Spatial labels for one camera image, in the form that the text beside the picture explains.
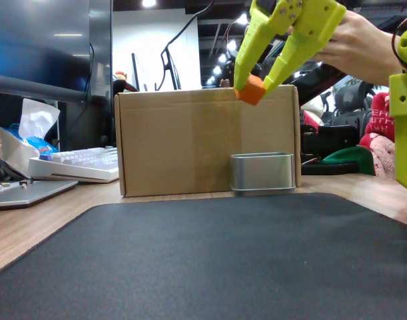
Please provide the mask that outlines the person's bare hand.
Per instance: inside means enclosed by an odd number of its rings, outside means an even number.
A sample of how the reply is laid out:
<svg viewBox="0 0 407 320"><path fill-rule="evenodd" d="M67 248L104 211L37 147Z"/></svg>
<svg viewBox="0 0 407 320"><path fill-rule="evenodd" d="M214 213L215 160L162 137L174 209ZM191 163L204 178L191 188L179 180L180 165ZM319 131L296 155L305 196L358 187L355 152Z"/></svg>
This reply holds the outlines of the person's bare hand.
<svg viewBox="0 0 407 320"><path fill-rule="evenodd" d="M402 72L392 50L392 34L379 30L363 16L347 11L330 41L313 59L374 85L389 86L389 77Z"/></svg>

